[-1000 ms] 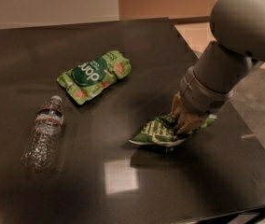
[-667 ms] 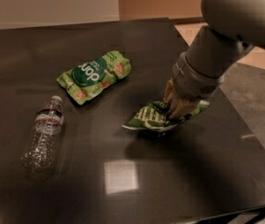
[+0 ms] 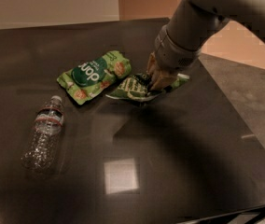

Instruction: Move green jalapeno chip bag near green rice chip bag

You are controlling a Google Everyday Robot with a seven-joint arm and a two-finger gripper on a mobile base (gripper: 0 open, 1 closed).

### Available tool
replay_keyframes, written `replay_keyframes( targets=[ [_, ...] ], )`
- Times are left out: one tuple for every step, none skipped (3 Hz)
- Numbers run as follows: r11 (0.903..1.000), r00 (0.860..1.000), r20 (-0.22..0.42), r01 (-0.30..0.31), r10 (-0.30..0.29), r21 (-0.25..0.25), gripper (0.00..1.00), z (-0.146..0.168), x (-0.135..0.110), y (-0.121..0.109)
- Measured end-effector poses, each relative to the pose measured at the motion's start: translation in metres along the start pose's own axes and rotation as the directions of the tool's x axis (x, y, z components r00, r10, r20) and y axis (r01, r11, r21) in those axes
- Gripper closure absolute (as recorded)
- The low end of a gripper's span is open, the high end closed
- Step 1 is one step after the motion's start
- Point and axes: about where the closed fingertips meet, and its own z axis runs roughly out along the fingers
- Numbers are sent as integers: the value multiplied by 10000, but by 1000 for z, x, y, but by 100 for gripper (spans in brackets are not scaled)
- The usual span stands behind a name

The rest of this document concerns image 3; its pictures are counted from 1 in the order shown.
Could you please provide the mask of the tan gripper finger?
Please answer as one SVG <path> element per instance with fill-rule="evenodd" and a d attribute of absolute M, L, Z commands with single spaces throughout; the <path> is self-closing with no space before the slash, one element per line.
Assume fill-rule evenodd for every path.
<path fill-rule="evenodd" d="M 155 57 L 155 53 L 151 52 L 148 58 L 148 62 L 147 62 L 146 73 L 150 77 L 154 77 L 155 71 L 156 71 L 156 57 Z"/>
<path fill-rule="evenodd" d="M 159 68 L 157 66 L 150 69 L 152 91 L 160 91 L 171 85 L 177 77 L 178 72 L 168 69 Z"/>

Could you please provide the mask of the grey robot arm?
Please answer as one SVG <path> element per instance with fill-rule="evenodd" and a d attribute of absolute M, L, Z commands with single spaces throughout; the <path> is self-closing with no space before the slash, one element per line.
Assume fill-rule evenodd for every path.
<path fill-rule="evenodd" d="M 155 39 L 146 72 L 150 89 L 171 85 L 200 56 L 203 44 L 229 21 L 236 21 L 265 43 L 265 0 L 181 0 Z"/>

